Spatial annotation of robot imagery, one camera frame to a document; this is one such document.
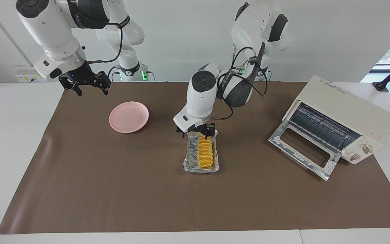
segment white tabletop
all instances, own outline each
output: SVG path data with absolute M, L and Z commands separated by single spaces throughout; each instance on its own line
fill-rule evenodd
M 390 94 L 369 83 L 338 83 L 390 111 Z M 59 83 L 0 83 L 0 222 L 63 89 Z M 390 135 L 375 154 L 390 181 Z M 390 243 L 390 228 L 174 233 L 56 233 L 0 235 L 0 243 Z

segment black stand base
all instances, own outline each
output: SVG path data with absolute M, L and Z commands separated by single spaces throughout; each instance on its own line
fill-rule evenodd
M 381 82 L 373 82 L 373 85 L 376 88 L 376 90 L 378 90 L 380 92 L 388 92 L 389 91 L 387 88 L 380 88 L 379 87 L 380 84 L 381 84 Z

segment round pink plate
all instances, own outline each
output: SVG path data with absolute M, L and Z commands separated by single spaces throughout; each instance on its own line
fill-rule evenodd
M 115 107 L 110 116 L 110 126 L 120 133 L 134 133 L 147 124 L 147 107 L 139 102 L 125 102 Z

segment brown tablecloth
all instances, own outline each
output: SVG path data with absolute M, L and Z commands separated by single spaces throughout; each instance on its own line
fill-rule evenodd
M 390 227 L 390 183 L 373 156 L 340 161 L 325 182 L 268 142 L 304 86 L 271 82 L 265 98 L 254 93 L 218 121 L 221 169 L 212 175 L 181 167 L 187 141 L 172 118 L 187 84 L 115 83 L 109 96 L 65 91 L 0 233 Z M 149 108 L 146 127 L 113 131 L 110 112 L 132 100 Z M 217 101 L 213 115 L 228 114 Z

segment aluminum foil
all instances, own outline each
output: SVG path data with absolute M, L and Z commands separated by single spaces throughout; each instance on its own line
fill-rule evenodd
M 218 151 L 216 150 L 218 131 L 215 130 L 215 137 L 209 136 L 210 140 L 212 140 L 213 149 L 213 164 L 210 168 L 200 168 L 198 165 L 198 139 L 200 137 L 205 136 L 198 132 L 188 133 L 188 151 L 183 162 L 183 169 L 192 173 L 215 173 L 219 170 Z

